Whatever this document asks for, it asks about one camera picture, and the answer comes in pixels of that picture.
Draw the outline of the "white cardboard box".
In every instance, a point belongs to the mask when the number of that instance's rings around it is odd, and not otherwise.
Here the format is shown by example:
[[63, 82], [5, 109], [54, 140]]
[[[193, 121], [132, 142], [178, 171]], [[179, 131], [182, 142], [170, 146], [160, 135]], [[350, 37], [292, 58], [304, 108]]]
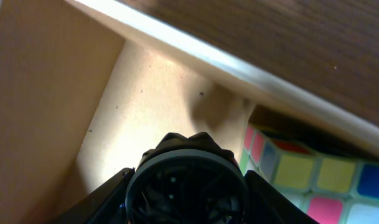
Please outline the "white cardboard box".
[[241, 155], [265, 106], [379, 159], [379, 1], [0, 1], [0, 223], [43, 223], [169, 132]]

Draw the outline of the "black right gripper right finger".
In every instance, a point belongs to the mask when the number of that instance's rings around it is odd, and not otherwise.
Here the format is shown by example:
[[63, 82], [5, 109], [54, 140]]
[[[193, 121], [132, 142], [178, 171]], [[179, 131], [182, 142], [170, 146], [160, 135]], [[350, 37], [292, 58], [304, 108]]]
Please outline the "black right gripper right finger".
[[317, 224], [255, 171], [248, 170], [244, 178], [250, 198], [246, 224]]

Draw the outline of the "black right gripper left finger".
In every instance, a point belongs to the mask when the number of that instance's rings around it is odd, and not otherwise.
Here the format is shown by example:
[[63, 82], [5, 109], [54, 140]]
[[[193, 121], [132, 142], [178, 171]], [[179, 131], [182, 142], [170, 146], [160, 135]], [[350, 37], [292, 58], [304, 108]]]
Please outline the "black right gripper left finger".
[[124, 168], [49, 224], [129, 223], [126, 190], [135, 169]]

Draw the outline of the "colourful puzzle cube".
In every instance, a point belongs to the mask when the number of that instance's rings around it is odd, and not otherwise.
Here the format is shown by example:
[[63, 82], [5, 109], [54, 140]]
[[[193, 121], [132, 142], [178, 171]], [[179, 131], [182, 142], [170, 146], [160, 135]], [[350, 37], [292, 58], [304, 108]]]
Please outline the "colourful puzzle cube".
[[379, 163], [312, 137], [246, 127], [240, 170], [253, 170], [318, 223], [379, 223]]

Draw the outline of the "black round lens cap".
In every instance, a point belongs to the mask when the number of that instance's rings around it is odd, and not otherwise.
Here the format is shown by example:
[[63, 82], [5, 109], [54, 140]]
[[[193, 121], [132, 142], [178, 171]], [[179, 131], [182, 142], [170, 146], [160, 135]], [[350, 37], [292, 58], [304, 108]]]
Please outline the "black round lens cap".
[[248, 187], [234, 153], [208, 133], [167, 133], [143, 154], [125, 207], [130, 223], [242, 224]]

